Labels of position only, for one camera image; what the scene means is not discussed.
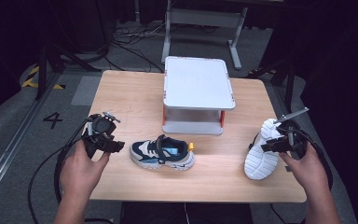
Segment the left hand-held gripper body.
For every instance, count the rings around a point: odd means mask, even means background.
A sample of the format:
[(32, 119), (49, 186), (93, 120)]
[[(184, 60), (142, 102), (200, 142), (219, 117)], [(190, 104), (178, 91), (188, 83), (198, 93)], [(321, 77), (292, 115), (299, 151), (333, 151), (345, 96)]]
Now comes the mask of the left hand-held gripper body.
[(88, 117), (86, 129), (81, 139), (85, 144), (86, 152), (90, 159), (93, 158), (97, 150), (103, 151), (108, 141), (115, 141), (115, 137), (112, 135), (112, 132), (117, 127), (115, 120), (116, 118), (108, 112), (103, 112), (102, 115), (93, 114)]

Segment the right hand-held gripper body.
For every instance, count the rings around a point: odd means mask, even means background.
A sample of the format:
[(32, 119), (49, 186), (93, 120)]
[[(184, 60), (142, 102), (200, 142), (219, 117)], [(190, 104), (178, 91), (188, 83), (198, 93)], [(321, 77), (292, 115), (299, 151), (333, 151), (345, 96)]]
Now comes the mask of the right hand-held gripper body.
[(298, 124), (294, 121), (294, 118), (308, 112), (309, 109), (304, 107), (303, 109), (298, 110), (287, 115), (282, 115), (278, 120), (275, 121), (275, 124), (280, 123), (278, 130), (282, 132), (283, 137), (287, 137), (289, 141), (288, 146), (278, 146), (278, 147), (289, 147), (289, 151), (294, 151), (296, 156), (299, 159), (302, 159), (306, 154), (306, 149), (303, 146), (303, 141), (298, 133), (300, 128)]

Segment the white two-tier shoe rack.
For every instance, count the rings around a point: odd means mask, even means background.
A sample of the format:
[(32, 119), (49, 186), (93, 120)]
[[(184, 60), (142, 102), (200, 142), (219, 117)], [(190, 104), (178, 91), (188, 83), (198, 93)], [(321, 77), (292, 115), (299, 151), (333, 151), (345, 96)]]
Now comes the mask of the white two-tier shoe rack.
[(169, 56), (165, 59), (165, 133), (213, 134), (224, 131), (225, 113), (235, 108), (226, 63), (220, 59)]

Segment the person's right hand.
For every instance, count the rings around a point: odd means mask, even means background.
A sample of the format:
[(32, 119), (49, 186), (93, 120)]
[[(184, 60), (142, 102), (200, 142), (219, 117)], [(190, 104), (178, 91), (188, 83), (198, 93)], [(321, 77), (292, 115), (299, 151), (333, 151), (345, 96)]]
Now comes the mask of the person's right hand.
[(324, 167), (310, 143), (306, 144), (306, 154), (300, 160), (283, 152), (279, 156), (292, 170), (296, 181), (304, 188), (310, 200), (321, 201), (331, 197)]

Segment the person's left hand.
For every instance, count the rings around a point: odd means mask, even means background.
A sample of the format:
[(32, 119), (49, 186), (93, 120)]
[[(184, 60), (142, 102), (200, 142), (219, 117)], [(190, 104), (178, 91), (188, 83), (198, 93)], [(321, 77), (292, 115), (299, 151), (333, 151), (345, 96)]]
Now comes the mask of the person's left hand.
[(104, 152), (100, 159), (93, 161), (88, 157), (84, 142), (75, 144), (75, 151), (68, 156), (62, 167), (62, 201), (64, 203), (86, 203), (98, 185), (103, 170), (109, 162), (110, 153)]

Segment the black tripod stand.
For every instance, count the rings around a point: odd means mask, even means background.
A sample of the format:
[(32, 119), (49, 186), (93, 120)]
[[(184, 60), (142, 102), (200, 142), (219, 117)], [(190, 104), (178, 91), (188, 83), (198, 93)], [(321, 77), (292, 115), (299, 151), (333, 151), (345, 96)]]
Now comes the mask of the black tripod stand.
[(80, 59), (74, 53), (69, 50), (53, 43), (47, 43), (43, 46), (39, 57), (39, 78), (38, 78), (38, 90), (36, 94), (36, 101), (40, 100), (42, 96), (47, 92), (48, 88), (48, 65), (51, 66), (55, 73), (62, 73), (64, 70), (63, 58), (64, 55), (72, 63), (79, 65), (86, 71), (101, 72), (101, 69), (91, 66), (86, 60)]
[(281, 86), (286, 81), (284, 94), (284, 108), (287, 112), (292, 111), (292, 96), (295, 81), (295, 68), (291, 60), (280, 60), (266, 67), (257, 68), (248, 73), (247, 78), (259, 78), (260, 76), (274, 70), (273, 78), (270, 80), (272, 86)]

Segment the yellow and black floor tape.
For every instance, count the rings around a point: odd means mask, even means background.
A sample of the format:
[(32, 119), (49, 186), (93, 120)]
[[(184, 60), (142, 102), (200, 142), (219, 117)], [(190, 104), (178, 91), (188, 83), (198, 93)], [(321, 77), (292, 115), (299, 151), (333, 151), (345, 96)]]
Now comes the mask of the yellow and black floor tape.
[[(39, 66), (35, 65), (34, 68), (29, 72), (27, 78), (24, 80), (21, 86), (23, 88), (24, 87), (38, 88), (39, 84), (34, 83), (34, 77), (38, 71), (39, 71)], [(55, 84), (53, 87), (54, 90), (64, 90), (65, 88), (66, 86), (62, 84)]]

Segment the person's dark clothing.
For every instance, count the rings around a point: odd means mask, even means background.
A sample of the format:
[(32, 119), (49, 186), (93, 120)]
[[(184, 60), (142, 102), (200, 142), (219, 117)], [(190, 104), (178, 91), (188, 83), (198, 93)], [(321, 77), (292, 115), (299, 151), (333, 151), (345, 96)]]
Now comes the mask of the person's dark clothing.
[(123, 203), (120, 224), (254, 224), (247, 203)]

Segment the metal floor rail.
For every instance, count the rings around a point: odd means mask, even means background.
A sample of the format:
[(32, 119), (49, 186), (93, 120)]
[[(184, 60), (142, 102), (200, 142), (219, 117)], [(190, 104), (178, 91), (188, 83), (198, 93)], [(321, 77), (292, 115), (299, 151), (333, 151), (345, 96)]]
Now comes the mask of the metal floor rail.
[(26, 113), (24, 119), (21, 121), (20, 126), (8, 142), (7, 146), (4, 148), (4, 151), (0, 157), (0, 182), (4, 177), (8, 167), (14, 160), (17, 152), (19, 151), (24, 138), (26, 137), (29, 127), (34, 121), (36, 115), (38, 114), (39, 110), (45, 103), (49, 93), (53, 90), (53, 86), (57, 83), (58, 79), (60, 78), (59, 74), (53, 73), (47, 82), (47, 86), (45, 92), (42, 94), (39, 100), (34, 101), (28, 112)]

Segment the grey metal desk frame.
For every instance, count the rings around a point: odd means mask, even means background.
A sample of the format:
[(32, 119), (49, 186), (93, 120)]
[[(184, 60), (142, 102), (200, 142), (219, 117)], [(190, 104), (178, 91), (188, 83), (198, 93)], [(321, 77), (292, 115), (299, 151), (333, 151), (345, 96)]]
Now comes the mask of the grey metal desk frame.
[(172, 0), (167, 0), (165, 13), (165, 37), (161, 54), (161, 63), (165, 64), (166, 58), (170, 55), (171, 49), (171, 25), (172, 24), (188, 24), (201, 26), (215, 26), (232, 28), (235, 35), (227, 41), (231, 59), (234, 67), (241, 70), (241, 61), (237, 51), (237, 43), (239, 41), (242, 26), (247, 15), (247, 7), (243, 7), (239, 13), (203, 11), (195, 9), (181, 9), (173, 7)]

